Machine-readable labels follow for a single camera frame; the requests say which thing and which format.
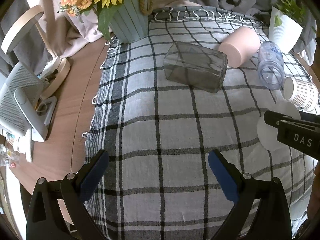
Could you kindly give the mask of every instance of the rope handle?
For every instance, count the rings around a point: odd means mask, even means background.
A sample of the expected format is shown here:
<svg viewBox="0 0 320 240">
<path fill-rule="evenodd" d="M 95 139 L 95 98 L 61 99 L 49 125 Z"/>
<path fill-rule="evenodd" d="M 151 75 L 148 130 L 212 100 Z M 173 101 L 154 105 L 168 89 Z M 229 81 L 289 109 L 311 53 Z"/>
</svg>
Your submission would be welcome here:
<svg viewBox="0 0 320 240">
<path fill-rule="evenodd" d="M 139 0 L 140 11 L 143 15 L 150 15 L 153 11 L 153 0 L 149 0 L 149 8 L 147 8 L 147 4 L 145 4 L 145 0 Z"/>
</svg>

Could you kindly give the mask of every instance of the white ribbed pot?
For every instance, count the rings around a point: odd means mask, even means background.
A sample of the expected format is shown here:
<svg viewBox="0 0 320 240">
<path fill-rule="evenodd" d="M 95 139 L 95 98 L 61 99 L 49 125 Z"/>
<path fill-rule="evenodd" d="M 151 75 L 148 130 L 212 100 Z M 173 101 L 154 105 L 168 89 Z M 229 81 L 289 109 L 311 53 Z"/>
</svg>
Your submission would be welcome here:
<svg viewBox="0 0 320 240">
<path fill-rule="evenodd" d="M 277 27 L 275 27 L 276 15 L 278 15 L 282 21 L 282 24 Z M 298 23 L 283 14 L 277 8 L 272 7 L 269 40 L 277 44 L 283 53 L 289 53 L 298 41 L 301 32 L 302 27 Z"/>
</svg>

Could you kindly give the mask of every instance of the wooden table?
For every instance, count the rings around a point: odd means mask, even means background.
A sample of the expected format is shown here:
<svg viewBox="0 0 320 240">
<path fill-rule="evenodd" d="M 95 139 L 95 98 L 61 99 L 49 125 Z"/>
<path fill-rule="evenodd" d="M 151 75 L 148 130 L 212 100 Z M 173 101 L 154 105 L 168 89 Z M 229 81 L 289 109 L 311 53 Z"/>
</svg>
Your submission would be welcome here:
<svg viewBox="0 0 320 240">
<path fill-rule="evenodd" d="M 37 180 L 63 179 L 84 164 L 84 141 L 81 134 L 89 130 L 94 114 L 92 98 L 98 91 L 100 66 L 107 55 L 105 39 L 87 44 L 69 58 L 70 72 L 55 93 L 58 99 L 47 140 L 35 142 L 32 163 L 20 155 L 20 163 L 11 169 L 20 183 L 32 194 Z M 64 219 L 72 223 L 63 200 L 59 200 Z"/>
</svg>

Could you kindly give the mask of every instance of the patterned paper cup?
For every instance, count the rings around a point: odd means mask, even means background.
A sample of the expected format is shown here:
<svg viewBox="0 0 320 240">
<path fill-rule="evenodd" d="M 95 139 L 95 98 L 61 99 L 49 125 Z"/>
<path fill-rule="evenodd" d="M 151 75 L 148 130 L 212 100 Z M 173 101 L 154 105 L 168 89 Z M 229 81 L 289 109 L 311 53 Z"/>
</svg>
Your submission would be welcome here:
<svg viewBox="0 0 320 240">
<path fill-rule="evenodd" d="M 316 108 L 319 93 L 316 86 L 311 82 L 288 77 L 284 81 L 283 95 L 288 101 L 300 106 L 307 112 Z"/>
</svg>

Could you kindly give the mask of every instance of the pink cylinder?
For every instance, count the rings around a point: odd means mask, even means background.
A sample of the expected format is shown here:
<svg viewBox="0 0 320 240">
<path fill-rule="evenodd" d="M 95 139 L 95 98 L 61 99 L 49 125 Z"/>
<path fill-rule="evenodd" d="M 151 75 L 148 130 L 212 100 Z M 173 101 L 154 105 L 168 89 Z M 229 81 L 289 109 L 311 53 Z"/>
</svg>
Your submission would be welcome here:
<svg viewBox="0 0 320 240">
<path fill-rule="evenodd" d="M 239 67 L 260 48 L 260 40 L 253 29 L 240 27 L 226 37 L 219 51 L 227 55 L 228 66 Z"/>
</svg>

